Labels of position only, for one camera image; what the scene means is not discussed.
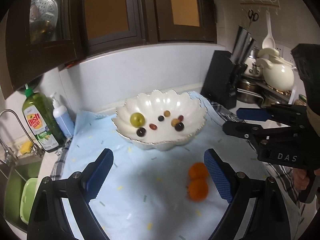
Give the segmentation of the person's right hand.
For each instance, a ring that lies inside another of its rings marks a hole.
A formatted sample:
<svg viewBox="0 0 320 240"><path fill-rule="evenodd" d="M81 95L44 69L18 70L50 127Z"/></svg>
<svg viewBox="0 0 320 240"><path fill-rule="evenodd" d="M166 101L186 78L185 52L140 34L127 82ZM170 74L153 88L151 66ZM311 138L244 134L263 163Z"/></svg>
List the person's right hand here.
<svg viewBox="0 0 320 240"><path fill-rule="evenodd" d="M294 168L293 169L293 183L297 190L303 191L309 184L309 178L306 170Z"/></svg>

